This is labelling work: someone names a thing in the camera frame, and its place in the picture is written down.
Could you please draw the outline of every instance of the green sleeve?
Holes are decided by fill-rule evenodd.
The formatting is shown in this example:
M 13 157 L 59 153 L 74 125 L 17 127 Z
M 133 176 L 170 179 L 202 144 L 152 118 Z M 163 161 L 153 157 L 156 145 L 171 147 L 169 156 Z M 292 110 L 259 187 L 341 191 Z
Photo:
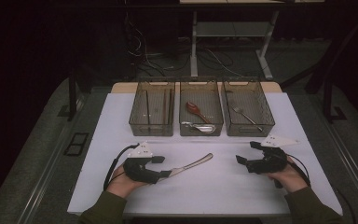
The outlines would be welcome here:
M 285 196 L 293 224 L 344 223 L 342 216 L 322 204 L 311 188 L 304 188 Z
M 103 191 L 97 203 L 82 213 L 78 223 L 121 224 L 126 203 L 125 199 Z

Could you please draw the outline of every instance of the white tabletop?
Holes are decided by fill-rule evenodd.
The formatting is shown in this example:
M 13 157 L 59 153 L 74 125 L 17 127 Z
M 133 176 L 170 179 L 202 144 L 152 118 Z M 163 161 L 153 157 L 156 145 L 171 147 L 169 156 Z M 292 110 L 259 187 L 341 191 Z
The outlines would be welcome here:
M 315 193 L 327 206 L 342 214 L 342 208 L 318 162 L 288 96 L 266 93 L 276 125 L 272 134 L 299 141 L 282 149 L 307 166 Z M 108 94 L 93 135 L 87 157 L 77 180 L 68 212 L 81 214 L 95 204 L 103 189 L 106 173 L 117 154 L 129 145 L 148 141 L 162 164 L 147 164 L 155 171 L 182 167 L 208 153 L 213 158 L 172 178 L 137 189 L 129 197 L 125 216 L 262 217 L 288 215 L 284 189 L 275 189 L 267 177 L 249 174 L 236 162 L 236 155 L 260 160 L 261 151 L 250 141 L 263 138 L 229 137 L 224 127 L 218 137 L 182 137 L 179 134 L 176 94 L 174 135 L 172 137 L 134 137 L 129 125 L 134 93 Z M 118 164 L 125 160 L 122 156 Z

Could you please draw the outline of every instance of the spoon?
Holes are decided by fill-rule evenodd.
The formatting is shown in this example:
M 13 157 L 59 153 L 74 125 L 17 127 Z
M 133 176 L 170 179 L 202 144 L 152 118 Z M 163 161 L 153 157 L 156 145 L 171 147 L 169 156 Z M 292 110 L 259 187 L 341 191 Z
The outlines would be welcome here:
M 193 104 L 191 102 L 187 102 L 186 107 L 187 107 L 188 112 L 200 116 L 200 118 L 202 118 L 203 121 L 205 121 L 205 123 L 211 123 L 208 119 L 205 118 L 205 116 L 203 116 L 201 114 L 201 111 L 200 111 L 199 107 L 196 106 L 195 104 Z

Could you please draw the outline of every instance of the transparent bin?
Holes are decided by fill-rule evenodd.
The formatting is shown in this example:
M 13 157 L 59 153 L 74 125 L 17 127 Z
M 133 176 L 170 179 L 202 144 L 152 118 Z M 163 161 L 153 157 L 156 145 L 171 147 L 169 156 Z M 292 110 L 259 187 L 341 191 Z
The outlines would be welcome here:
M 265 137 L 275 125 L 257 77 L 224 77 L 222 101 L 228 136 Z
M 189 112 L 187 103 L 196 105 L 201 115 Z M 216 78 L 182 77 L 179 106 L 180 134 L 182 136 L 219 136 L 223 122 Z
M 173 136 L 174 77 L 139 80 L 129 124 L 134 136 Z

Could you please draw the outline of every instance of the metal stand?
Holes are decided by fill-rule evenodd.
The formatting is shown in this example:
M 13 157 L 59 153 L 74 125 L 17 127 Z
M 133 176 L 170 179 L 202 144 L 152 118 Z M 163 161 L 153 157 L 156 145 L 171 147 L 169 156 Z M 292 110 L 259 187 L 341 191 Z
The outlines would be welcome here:
M 278 19 L 278 15 L 279 15 L 279 11 L 274 11 L 274 13 L 272 14 L 271 21 L 269 22 L 269 26 L 267 28 L 266 34 L 264 36 L 263 46 L 261 47 L 261 49 L 258 49 L 255 52 L 257 55 L 258 62 L 260 63 L 261 69 L 264 73 L 264 77 L 267 80 L 272 80 L 273 76 L 271 74 L 271 71 L 269 70 L 269 64 L 267 63 L 265 56 L 266 56 L 267 48 L 269 47 L 269 41 L 271 40 L 272 37 L 272 32 L 274 31 L 275 28 L 275 23 Z
M 208 24 L 208 22 L 198 23 L 197 11 L 194 11 L 190 56 L 191 76 L 196 77 L 198 75 L 197 36 L 264 36 L 263 46 L 255 53 L 257 55 L 257 59 L 261 65 L 261 69 L 264 73 L 265 78 L 268 80 L 272 80 L 273 76 L 271 74 L 271 71 L 269 70 L 269 65 L 266 61 L 265 55 L 267 52 L 267 48 L 269 47 L 269 41 L 271 40 L 278 15 L 279 11 L 274 11 L 271 20 L 268 22 L 231 22 L 231 25 L 234 28 L 234 30 L 231 30 L 227 29 L 227 25 L 222 26 L 222 23 L 226 22 L 214 22 L 213 26 L 211 26 L 210 23 Z M 221 29 L 221 31 L 215 31 L 212 34 L 209 34 L 209 32 L 213 32 L 213 28 L 215 30 Z

